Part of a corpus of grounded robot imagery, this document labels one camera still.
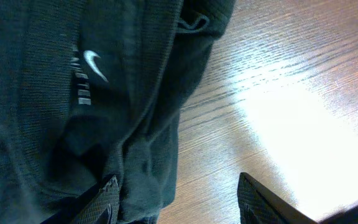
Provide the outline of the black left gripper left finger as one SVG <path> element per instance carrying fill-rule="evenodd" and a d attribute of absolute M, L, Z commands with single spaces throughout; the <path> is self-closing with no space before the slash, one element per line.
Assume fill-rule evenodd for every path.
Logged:
<path fill-rule="evenodd" d="M 109 175 L 41 224 L 114 224 L 119 190 L 116 176 Z"/>

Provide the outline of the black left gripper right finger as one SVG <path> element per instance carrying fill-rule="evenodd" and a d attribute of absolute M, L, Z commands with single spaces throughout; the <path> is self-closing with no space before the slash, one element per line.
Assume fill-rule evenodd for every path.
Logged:
<path fill-rule="evenodd" d="M 241 224 L 313 224 L 250 174 L 239 175 L 237 200 Z"/>

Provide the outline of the dark green t-shirt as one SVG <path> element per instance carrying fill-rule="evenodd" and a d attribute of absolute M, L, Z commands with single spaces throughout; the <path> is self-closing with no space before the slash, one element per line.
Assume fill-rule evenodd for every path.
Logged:
<path fill-rule="evenodd" d="M 175 198 L 181 107 L 234 1 L 0 1 L 0 223 L 42 223 L 109 175 L 116 223 Z"/>

